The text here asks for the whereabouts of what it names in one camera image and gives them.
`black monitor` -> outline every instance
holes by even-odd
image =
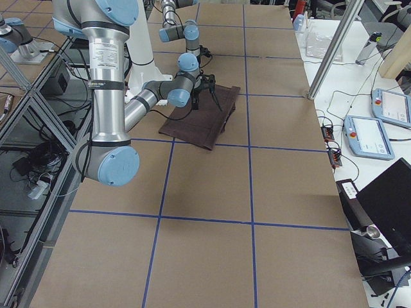
[[[411,255],[411,165],[399,159],[356,197],[398,255]]]

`white desk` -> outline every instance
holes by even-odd
[[[333,35],[337,26],[338,21],[320,21],[312,20],[312,30],[316,33],[322,35]],[[336,90],[346,92],[349,94],[370,94],[372,83],[378,70],[378,66],[381,62],[381,56],[376,55],[370,58],[364,66],[360,65],[336,65],[341,63],[355,63],[356,57],[360,53],[363,45],[367,41],[368,34],[361,22],[354,22],[351,27],[350,32],[342,46],[343,52],[343,62],[335,62],[332,65],[330,71],[328,72],[327,78],[323,83],[320,92],[315,98],[315,106],[317,109],[325,112],[326,117],[329,117],[334,125],[341,125],[342,121],[337,117],[326,112],[329,102],[331,100],[332,94]],[[304,61],[311,62],[320,62],[320,59],[307,57],[305,48],[300,48],[301,56]],[[304,68],[307,74],[308,82],[311,84],[320,64],[313,63],[304,63]],[[375,88],[381,89],[391,89],[397,86],[395,80],[383,79],[379,76],[376,77]],[[401,89],[395,88],[394,91],[401,92]],[[361,115],[361,116],[370,116],[372,117],[371,110],[371,97],[370,96],[357,96],[351,97],[341,93],[335,93],[333,101],[331,102],[331,107],[329,109],[335,115],[344,118],[347,112],[349,111],[350,115]],[[386,131],[390,138],[394,139],[405,139],[411,138],[411,131],[404,128],[399,128],[385,123]],[[356,186],[359,190],[364,188],[368,183],[374,180],[379,174],[381,174],[386,168],[391,166],[397,159],[404,157],[408,162],[411,162],[411,141],[410,142],[392,142],[392,147],[396,158],[394,160],[384,161],[376,160],[370,158],[360,158],[353,155],[349,149],[348,143],[345,136],[341,134],[342,127],[334,127],[334,135],[336,141],[342,147],[343,155],[352,159],[360,169],[360,175],[356,181]],[[345,159],[342,158],[343,166],[337,168],[334,174],[335,180],[343,180],[346,178],[355,178],[357,171],[354,165]],[[371,298],[372,290],[370,289],[367,283],[364,284],[364,288],[367,293],[367,298],[369,300],[370,307],[381,307],[380,304],[384,300],[383,296],[379,298]],[[401,287],[391,303],[391,308],[396,305],[404,305],[409,307],[411,303],[411,287]]]

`folded brown cloth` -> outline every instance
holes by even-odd
[[[240,88],[216,85],[215,92],[223,111],[217,107],[210,92],[204,90],[200,93],[198,110],[192,110],[187,117],[180,121],[167,120],[160,128],[159,133],[212,150],[218,136],[224,132],[225,124],[230,115],[236,109],[235,102]],[[190,110],[191,102],[189,101],[184,108],[175,108],[170,118],[180,119]]]

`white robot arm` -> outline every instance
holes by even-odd
[[[136,0],[54,0],[53,20],[59,32],[89,40],[94,106],[92,130],[74,149],[73,166],[83,176],[106,185],[128,183],[137,173],[139,156],[127,131],[160,100],[177,107],[199,86],[194,55],[179,58],[173,81],[151,81],[124,106],[124,43],[138,16]]]

